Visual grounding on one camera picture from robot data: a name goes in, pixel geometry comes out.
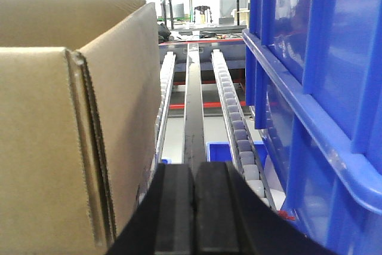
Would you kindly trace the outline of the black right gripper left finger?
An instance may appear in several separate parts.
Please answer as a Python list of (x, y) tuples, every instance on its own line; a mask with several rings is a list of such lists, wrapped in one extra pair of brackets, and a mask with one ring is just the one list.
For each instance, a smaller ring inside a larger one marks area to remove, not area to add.
[(146, 196), (107, 254), (193, 254), (193, 177), (159, 164)]

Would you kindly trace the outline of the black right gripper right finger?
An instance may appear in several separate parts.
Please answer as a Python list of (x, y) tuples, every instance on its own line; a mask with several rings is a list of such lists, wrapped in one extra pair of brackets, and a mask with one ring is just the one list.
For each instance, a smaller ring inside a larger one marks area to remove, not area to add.
[(331, 254), (271, 210), (228, 162), (195, 180), (196, 254)]

